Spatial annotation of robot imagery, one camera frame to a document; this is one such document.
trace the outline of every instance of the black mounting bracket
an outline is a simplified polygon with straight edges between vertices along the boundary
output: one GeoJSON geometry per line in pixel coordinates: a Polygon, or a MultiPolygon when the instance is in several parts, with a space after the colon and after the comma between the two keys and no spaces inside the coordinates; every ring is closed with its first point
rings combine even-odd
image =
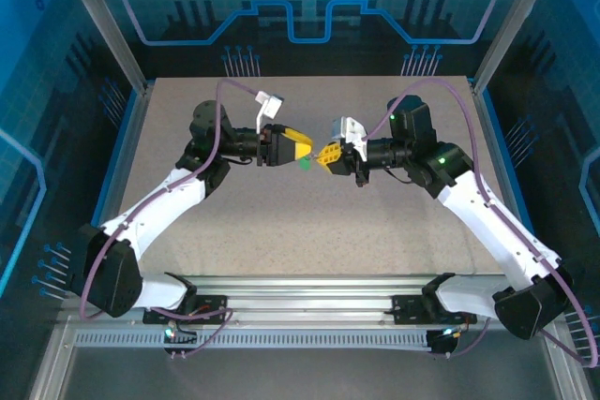
{"type": "Polygon", "coordinates": [[[446,311],[438,301],[435,291],[441,283],[454,274],[436,276],[422,289],[421,295],[394,295],[392,309],[387,312],[394,316],[395,325],[462,325],[477,323],[475,314],[446,311]]]}
{"type": "MultiPolygon", "coordinates": [[[[227,307],[227,296],[226,295],[196,295],[194,299],[194,307],[192,309],[193,314],[204,314],[217,311],[219,309],[225,309],[227,307]]],[[[186,325],[220,325],[225,321],[227,313],[223,311],[223,314],[217,314],[206,319],[197,320],[185,320],[182,321],[186,325]]],[[[146,325],[168,325],[169,321],[173,320],[166,316],[163,316],[156,311],[144,311],[142,322],[146,325]]]]}

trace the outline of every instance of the blue pin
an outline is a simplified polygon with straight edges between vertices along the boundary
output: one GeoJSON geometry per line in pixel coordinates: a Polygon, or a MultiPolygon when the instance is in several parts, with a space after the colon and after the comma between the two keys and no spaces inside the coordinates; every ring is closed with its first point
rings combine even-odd
{"type": "Polygon", "coordinates": [[[250,66],[248,64],[250,57],[249,57],[249,55],[242,55],[242,58],[244,59],[244,62],[246,63],[246,73],[248,76],[250,76],[250,66]]]}
{"type": "Polygon", "coordinates": [[[244,76],[244,65],[242,64],[242,46],[235,46],[235,49],[237,50],[237,56],[240,59],[240,72],[242,72],[242,76],[244,76]]]}
{"type": "Polygon", "coordinates": [[[423,65],[423,70],[421,70],[421,75],[425,75],[427,70],[428,70],[428,66],[431,62],[431,55],[425,55],[425,64],[423,65]]]}
{"type": "Polygon", "coordinates": [[[65,285],[65,280],[61,280],[60,278],[56,278],[52,272],[47,272],[45,275],[45,278],[47,281],[57,281],[58,283],[60,283],[61,285],[65,285]]]}
{"type": "Polygon", "coordinates": [[[56,243],[56,248],[62,250],[63,252],[71,253],[71,251],[63,245],[63,243],[56,243]]]}
{"type": "Polygon", "coordinates": [[[56,250],[52,250],[52,248],[49,245],[44,245],[44,252],[54,253],[54,255],[56,255],[58,258],[68,261],[68,258],[65,255],[58,253],[56,250]]]}
{"type": "Polygon", "coordinates": [[[440,44],[436,44],[435,46],[433,46],[433,56],[429,61],[429,65],[425,65],[425,70],[423,71],[424,74],[427,73],[427,75],[431,75],[431,71],[433,69],[433,62],[437,61],[436,55],[438,54],[438,50],[441,48],[442,46],[440,44]]]}
{"type": "Polygon", "coordinates": [[[232,55],[232,60],[233,60],[233,66],[235,67],[235,76],[239,77],[240,76],[240,68],[237,65],[237,60],[239,60],[239,57],[234,54],[234,55],[232,55]]]}
{"type": "Polygon", "coordinates": [[[221,55],[221,60],[223,60],[223,66],[225,67],[225,75],[227,75],[227,77],[231,77],[229,67],[227,66],[227,60],[228,60],[227,55],[221,55]]]}
{"type": "Polygon", "coordinates": [[[54,268],[54,267],[49,266],[48,264],[46,264],[46,261],[44,261],[43,259],[40,259],[37,262],[37,266],[38,266],[39,269],[44,269],[44,268],[45,269],[50,269],[51,271],[55,272],[56,274],[67,276],[67,274],[65,274],[64,272],[59,271],[58,269],[56,269],[56,268],[54,268]]]}
{"type": "Polygon", "coordinates": [[[419,60],[421,59],[421,54],[418,53],[414,56],[414,64],[412,65],[412,69],[411,69],[411,75],[415,74],[415,71],[417,70],[417,64],[419,63],[419,60]]]}
{"type": "Polygon", "coordinates": [[[442,61],[442,56],[437,54],[435,55],[435,64],[433,65],[433,68],[429,71],[429,75],[435,75],[436,71],[438,70],[438,64],[440,63],[440,61],[442,61]]]}
{"type": "Polygon", "coordinates": [[[65,300],[65,297],[61,297],[60,295],[52,294],[51,292],[48,292],[46,290],[46,288],[40,288],[39,295],[41,295],[42,297],[45,295],[47,297],[53,297],[54,299],[65,300]]]}
{"type": "Polygon", "coordinates": [[[409,58],[411,58],[411,56],[409,54],[407,54],[407,53],[405,53],[404,56],[402,56],[402,59],[404,61],[402,62],[402,69],[400,70],[400,75],[406,75],[404,73],[404,71],[406,70],[406,64],[408,63],[409,58]]]}
{"type": "Polygon", "coordinates": [[[246,46],[246,49],[248,51],[248,53],[250,54],[249,60],[250,60],[250,67],[252,67],[252,76],[255,77],[256,76],[256,70],[254,69],[254,58],[252,57],[252,51],[254,50],[254,48],[252,46],[246,46]]]}
{"type": "Polygon", "coordinates": [[[256,61],[256,75],[261,77],[261,56],[254,55],[254,61],[256,61]]]}
{"type": "Polygon", "coordinates": [[[62,262],[60,262],[57,257],[52,257],[51,263],[54,264],[55,266],[60,266],[60,267],[64,267],[65,269],[68,269],[68,266],[66,264],[63,264],[62,262]]]}
{"type": "Polygon", "coordinates": [[[43,285],[47,288],[52,288],[52,289],[56,289],[59,290],[61,292],[67,293],[64,289],[60,289],[58,287],[56,287],[55,285],[51,285],[50,283],[46,283],[45,281],[41,281],[36,275],[31,277],[31,284],[35,285],[35,284],[39,284],[39,285],[43,285]]]}
{"type": "Polygon", "coordinates": [[[414,75],[420,75],[419,72],[422,72],[421,67],[423,66],[423,63],[425,63],[425,54],[427,53],[428,49],[429,49],[429,45],[425,44],[423,46],[423,53],[421,54],[421,58],[419,58],[421,60],[421,62],[419,63],[419,67],[416,69],[416,72],[414,73],[414,75]]]}

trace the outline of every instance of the work surface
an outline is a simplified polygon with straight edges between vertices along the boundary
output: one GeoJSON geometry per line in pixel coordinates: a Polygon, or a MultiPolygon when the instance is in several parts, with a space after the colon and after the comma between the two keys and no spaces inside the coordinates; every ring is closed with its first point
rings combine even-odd
{"type": "MultiPolygon", "coordinates": [[[[464,77],[448,77],[465,97],[475,122],[482,172],[500,196],[473,98],[464,77]]],[[[367,131],[388,100],[417,80],[411,77],[294,77],[237,79],[285,98],[276,122],[314,140],[331,141],[332,121],[351,116],[367,131]]],[[[168,175],[190,140],[194,108],[215,98],[218,79],[158,79],[127,181],[121,211],[168,175]]],[[[416,92],[430,107],[438,139],[471,146],[462,112],[444,88],[416,92]]],[[[223,105],[234,127],[255,124],[259,105],[229,85],[223,105]]],[[[389,137],[389,127],[380,137],[389,137]]],[[[397,170],[406,178],[403,170],[397,170]]],[[[499,272],[471,232],[416,185],[383,172],[358,188],[353,176],[327,173],[316,163],[277,168],[233,166],[208,199],[177,219],[146,251],[147,272],[179,274],[438,274],[499,272]]]]}

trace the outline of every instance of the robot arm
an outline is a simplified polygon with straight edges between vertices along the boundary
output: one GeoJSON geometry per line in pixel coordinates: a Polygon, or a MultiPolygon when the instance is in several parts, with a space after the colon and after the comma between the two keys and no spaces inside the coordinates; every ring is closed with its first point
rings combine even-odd
{"type": "MultiPolygon", "coordinates": [[[[262,104],[260,117],[275,117],[281,104],[281,99],[264,93],[259,93],[257,101],[262,104]]],[[[93,261],[109,236],[121,227],[125,229],[118,234],[100,263],[87,300],[113,317],[122,316],[132,307],[162,307],[178,314],[188,314],[196,309],[196,289],[184,278],[173,274],[140,274],[138,261],[143,253],[177,217],[220,186],[230,170],[230,163],[246,165],[256,158],[259,166],[280,166],[302,158],[312,150],[312,141],[307,136],[287,126],[261,126],[257,119],[259,128],[233,128],[221,107],[217,155],[206,170],[189,178],[207,160],[214,146],[215,114],[216,102],[212,100],[194,110],[189,126],[192,139],[175,168],[159,186],[118,217],[99,228],[84,225],[67,241],[67,247],[71,249],[68,290],[82,295],[93,261]],[[150,199],[165,188],[162,195],[150,199]]]]}
{"type": "Polygon", "coordinates": [[[436,303],[433,309],[499,319],[512,334],[523,339],[533,337],[561,314],[568,301],[552,275],[490,208],[491,204],[525,235],[571,288],[580,282],[582,271],[562,261],[531,235],[485,181],[489,201],[482,197],[473,162],[455,144],[437,140],[428,106],[418,96],[406,96],[399,103],[390,116],[390,127],[391,139],[364,141],[367,133],[357,121],[345,117],[337,120],[334,139],[339,141],[326,146],[317,161],[333,174],[353,173],[359,187],[368,183],[371,170],[404,169],[416,185],[472,231],[505,274],[493,284],[482,277],[446,274],[424,289],[427,301],[433,298],[436,303]]]}

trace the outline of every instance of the aluminum frame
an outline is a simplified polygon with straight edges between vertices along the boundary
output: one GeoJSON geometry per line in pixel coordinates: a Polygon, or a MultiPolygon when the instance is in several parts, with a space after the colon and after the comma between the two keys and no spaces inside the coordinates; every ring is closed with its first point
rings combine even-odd
{"type": "Polygon", "coordinates": [[[515,0],[475,74],[475,93],[482,94],[510,48],[536,0],[515,0]]]}
{"type": "Polygon", "coordinates": [[[143,93],[147,87],[146,78],[106,5],[106,1],[82,0],[82,2],[133,89],[138,94],[143,93]]]}
{"type": "MultiPolygon", "coordinates": [[[[259,331],[259,334],[278,336],[315,333],[329,336],[312,348],[364,348],[365,337],[372,336],[369,348],[406,350],[406,346],[390,345],[393,337],[418,335],[426,329],[441,327],[397,326],[384,312],[391,307],[392,294],[414,294],[433,276],[380,276],[380,277],[209,277],[198,276],[190,279],[206,293],[221,293],[230,297],[230,306],[236,310],[231,326],[226,329],[230,336],[259,331]],[[349,334],[359,332],[363,340],[348,339],[349,334]],[[331,336],[342,336],[338,343],[331,346],[331,336]]],[[[480,275],[498,277],[502,275],[480,275]]],[[[81,322],[78,318],[79,299],[70,297],[58,317],[58,323],[52,333],[39,369],[30,400],[54,400],[60,398],[71,358],[75,348],[159,348],[160,343],[150,338],[135,339],[136,335],[162,333],[163,327],[142,324],[142,312],[129,312],[119,319],[99,319],[93,322],[81,322]],[[112,336],[104,341],[90,343],[90,336],[112,336]]],[[[483,320],[472,326],[472,330],[481,330],[483,320]]],[[[216,326],[194,327],[205,336],[212,333],[216,326]]],[[[493,321],[492,330],[502,330],[498,321],[493,321]]],[[[571,336],[564,317],[557,319],[547,330],[563,342],[572,344],[571,336]]],[[[247,348],[243,340],[225,339],[221,348],[247,348]]],[[[413,350],[427,350],[418,339],[413,350]]],[[[558,389],[564,399],[592,400],[593,394],[585,373],[580,365],[569,358],[559,348],[547,341],[548,370],[553,370],[558,389]]],[[[298,348],[282,346],[278,348],[298,348]]]]}

